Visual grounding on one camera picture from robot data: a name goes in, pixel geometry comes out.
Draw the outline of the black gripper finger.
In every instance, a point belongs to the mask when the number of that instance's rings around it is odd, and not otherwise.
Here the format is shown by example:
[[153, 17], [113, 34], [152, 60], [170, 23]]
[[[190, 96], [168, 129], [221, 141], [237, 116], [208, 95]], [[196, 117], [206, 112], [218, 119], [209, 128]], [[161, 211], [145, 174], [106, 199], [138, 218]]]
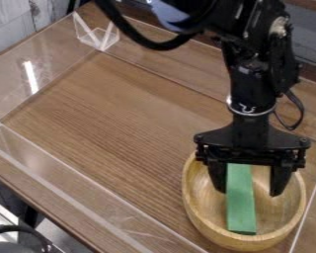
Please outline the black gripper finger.
[[291, 179], [292, 170], [289, 167], [272, 166], [269, 169], [269, 195], [279, 196]]
[[210, 177], [210, 181], [214, 189], [220, 193], [226, 192], [226, 164], [217, 161], [210, 161], [208, 163], [208, 174]]

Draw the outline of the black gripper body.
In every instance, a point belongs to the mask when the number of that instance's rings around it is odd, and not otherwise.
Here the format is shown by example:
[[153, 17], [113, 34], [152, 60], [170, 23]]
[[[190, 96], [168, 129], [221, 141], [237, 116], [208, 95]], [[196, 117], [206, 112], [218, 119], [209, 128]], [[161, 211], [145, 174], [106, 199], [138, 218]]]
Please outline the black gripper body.
[[196, 133], [194, 157], [205, 165], [209, 160], [256, 165], [305, 166], [305, 150], [311, 141], [279, 130], [268, 122], [268, 115], [248, 117], [233, 114], [232, 122], [217, 129]]

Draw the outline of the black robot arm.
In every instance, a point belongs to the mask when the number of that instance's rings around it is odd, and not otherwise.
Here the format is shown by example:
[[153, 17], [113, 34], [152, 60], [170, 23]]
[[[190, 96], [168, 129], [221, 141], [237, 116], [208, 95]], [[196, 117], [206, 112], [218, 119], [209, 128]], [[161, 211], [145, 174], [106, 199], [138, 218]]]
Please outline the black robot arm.
[[276, 99], [303, 104], [291, 91], [300, 66], [292, 52], [292, 26], [281, 0], [152, 0], [161, 24], [178, 34], [210, 31], [218, 37], [230, 78], [226, 107], [232, 122], [193, 136], [196, 160], [213, 187], [226, 191], [230, 163], [269, 168], [268, 194], [279, 196], [291, 174], [305, 165], [309, 140], [275, 128]]

